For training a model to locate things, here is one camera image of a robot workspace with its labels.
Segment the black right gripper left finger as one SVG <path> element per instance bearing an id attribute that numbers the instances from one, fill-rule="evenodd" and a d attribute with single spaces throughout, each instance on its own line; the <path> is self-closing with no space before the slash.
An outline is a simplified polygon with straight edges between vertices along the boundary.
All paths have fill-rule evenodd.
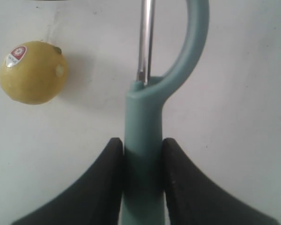
<path id="1" fill-rule="evenodd" d="M 15 225 L 116 225 L 123 179 L 123 144 L 111 138 L 92 166 L 68 189 Z"/>

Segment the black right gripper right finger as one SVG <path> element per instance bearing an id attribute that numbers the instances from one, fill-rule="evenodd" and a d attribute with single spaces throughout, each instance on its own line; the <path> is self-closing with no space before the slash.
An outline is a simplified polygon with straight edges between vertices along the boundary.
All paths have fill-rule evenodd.
<path id="1" fill-rule="evenodd" d="M 172 225 L 276 225 L 209 179 L 173 138 L 163 140 L 163 179 Z"/>

